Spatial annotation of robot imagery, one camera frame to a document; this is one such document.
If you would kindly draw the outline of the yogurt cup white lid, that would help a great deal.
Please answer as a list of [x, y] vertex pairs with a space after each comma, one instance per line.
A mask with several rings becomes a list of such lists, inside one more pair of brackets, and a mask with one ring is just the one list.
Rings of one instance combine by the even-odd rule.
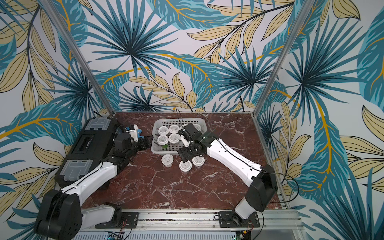
[[169, 128], [166, 126], [161, 126], [158, 129], [159, 135], [167, 135], [169, 133]]

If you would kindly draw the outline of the yogurt cup green label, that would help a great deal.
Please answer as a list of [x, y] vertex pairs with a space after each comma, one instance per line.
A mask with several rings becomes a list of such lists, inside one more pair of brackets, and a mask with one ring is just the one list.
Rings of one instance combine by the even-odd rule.
[[180, 127], [178, 125], [171, 125], [169, 127], [169, 133], [170, 134], [178, 134], [180, 130]]

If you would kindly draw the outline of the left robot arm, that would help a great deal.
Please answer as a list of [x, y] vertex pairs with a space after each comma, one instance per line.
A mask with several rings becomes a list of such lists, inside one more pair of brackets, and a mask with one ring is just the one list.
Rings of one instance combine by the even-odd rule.
[[89, 227], [119, 228], [126, 224], [122, 208], [116, 204], [106, 203], [88, 209], [82, 209], [82, 205], [102, 185], [121, 173], [138, 152], [150, 149], [153, 139], [153, 136], [139, 136], [134, 131], [119, 134], [107, 157], [94, 170], [43, 197], [34, 233], [47, 239], [71, 240]]

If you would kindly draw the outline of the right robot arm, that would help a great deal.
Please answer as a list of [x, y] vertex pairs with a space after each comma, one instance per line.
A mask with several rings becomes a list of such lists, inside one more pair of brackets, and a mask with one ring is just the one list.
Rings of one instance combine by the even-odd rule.
[[270, 165], [262, 166], [243, 157], [230, 148], [222, 139], [213, 136], [186, 140], [178, 150], [183, 162], [207, 155], [234, 172], [248, 187], [246, 195], [233, 210], [234, 217], [245, 220], [255, 212], [263, 212], [278, 190], [277, 173]]

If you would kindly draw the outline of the white perforated plastic basket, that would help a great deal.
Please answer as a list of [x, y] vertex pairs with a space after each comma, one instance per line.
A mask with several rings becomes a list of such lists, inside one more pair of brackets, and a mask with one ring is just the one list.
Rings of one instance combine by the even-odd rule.
[[[161, 156], [165, 154], [178, 155], [177, 151], [182, 147], [184, 147], [184, 144], [182, 143], [182, 141], [179, 141], [177, 144], [168, 143], [168, 147], [163, 148], [158, 144], [157, 139], [160, 136], [159, 134], [160, 127], [165, 126], [169, 128], [171, 125], [178, 125], [180, 127], [182, 123], [183, 123], [182, 120], [179, 121], [179, 119], [163, 119], [163, 120], [155, 121], [153, 126], [153, 131], [152, 131], [152, 135], [154, 137], [152, 142], [152, 147], [151, 147], [152, 153], [158, 154]], [[205, 133], [208, 130], [206, 121], [201, 118], [184, 119], [184, 124], [185, 125], [198, 124], [201, 127], [202, 133]]]

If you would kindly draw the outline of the black plastic toolbox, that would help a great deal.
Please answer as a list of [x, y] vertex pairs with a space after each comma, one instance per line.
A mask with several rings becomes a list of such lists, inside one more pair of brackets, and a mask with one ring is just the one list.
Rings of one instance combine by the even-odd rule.
[[121, 126], [117, 119], [87, 120], [55, 176], [59, 186], [67, 187], [94, 170], [109, 154]]

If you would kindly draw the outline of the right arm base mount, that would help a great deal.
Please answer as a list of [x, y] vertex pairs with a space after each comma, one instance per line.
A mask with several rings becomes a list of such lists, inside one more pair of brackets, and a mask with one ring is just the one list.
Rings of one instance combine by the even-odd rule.
[[214, 220], [219, 221], [221, 228], [258, 228], [260, 221], [256, 212], [252, 213], [247, 219], [242, 219], [235, 212], [222, 211], [214, 215]]

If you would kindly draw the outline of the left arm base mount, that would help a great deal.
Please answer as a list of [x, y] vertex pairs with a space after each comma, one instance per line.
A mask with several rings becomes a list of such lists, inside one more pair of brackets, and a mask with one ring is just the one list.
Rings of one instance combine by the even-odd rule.
[[103, 221], [95, 225], [96, 229], [135, 229], [138, 224], [139, 212], [124, 212], [121, 207], [115, 208], [115, 213], [109, 222]]

